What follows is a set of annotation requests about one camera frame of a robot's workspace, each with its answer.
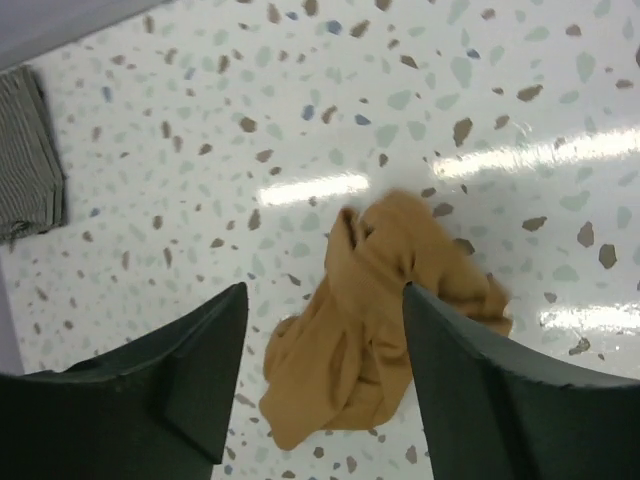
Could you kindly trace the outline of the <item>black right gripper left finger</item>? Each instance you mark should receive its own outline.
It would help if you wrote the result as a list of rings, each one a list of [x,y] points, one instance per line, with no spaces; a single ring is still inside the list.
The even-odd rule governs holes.
[[[222,461],[248,321],[245,283],[55,372],[1,378],[5,479],[208,479]]]

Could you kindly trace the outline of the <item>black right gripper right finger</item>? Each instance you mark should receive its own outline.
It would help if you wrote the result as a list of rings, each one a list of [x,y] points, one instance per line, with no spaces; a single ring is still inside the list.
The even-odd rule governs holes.
[[[434,478],[638,478],[637,380],[532,350],[413,283],[403,319]]]

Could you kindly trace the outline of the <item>tan tank top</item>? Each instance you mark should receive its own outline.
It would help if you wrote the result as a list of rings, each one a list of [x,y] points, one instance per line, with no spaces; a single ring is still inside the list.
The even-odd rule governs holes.
[[[277,325],[265,351],[259,407],[285,451],[318,431],[371,430],[396,413],[413,378],[402,310],[408,283],[500,335],[512,328],[507,292],[405,190],[363,211],[342,208],[324,269],[304,311]]]

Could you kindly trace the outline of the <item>black white striped tank top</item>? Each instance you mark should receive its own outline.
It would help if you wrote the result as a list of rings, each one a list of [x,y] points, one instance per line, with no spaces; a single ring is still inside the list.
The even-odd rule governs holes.
[[[1,242],[67,224],[66,175],[35,71],[1,74]]]

